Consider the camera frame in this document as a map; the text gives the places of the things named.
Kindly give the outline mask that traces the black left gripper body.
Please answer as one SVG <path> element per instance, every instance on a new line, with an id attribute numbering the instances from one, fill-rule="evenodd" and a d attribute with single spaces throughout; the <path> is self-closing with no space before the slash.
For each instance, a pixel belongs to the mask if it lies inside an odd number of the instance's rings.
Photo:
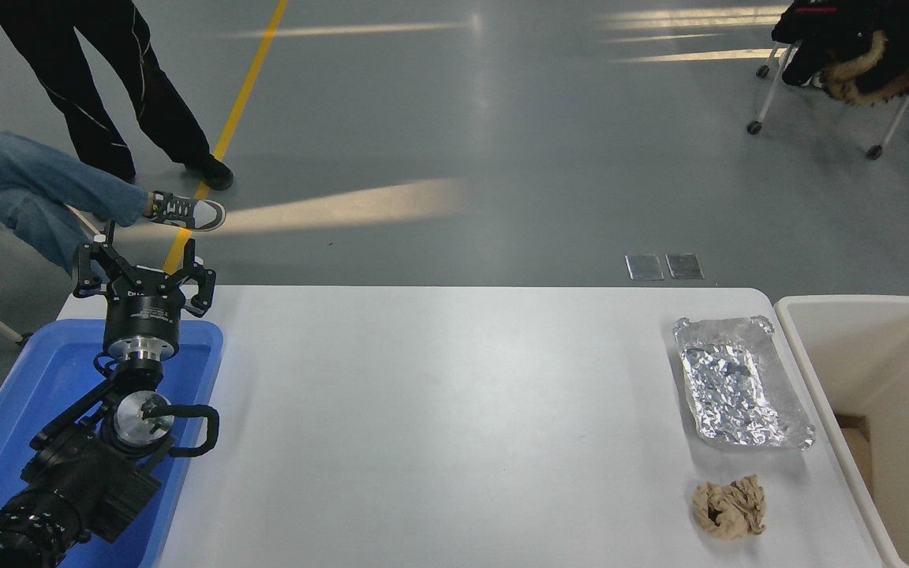
<path id="1" fill-rule="evenodd" d="M 135 291 L 124 285 L 109 284 L 106 302 L 105 348 L 116 348 L 136 337 L 158 339 L 170 348 L 179 346 L 181 309 L 185 305 L 183 293 Z"/>

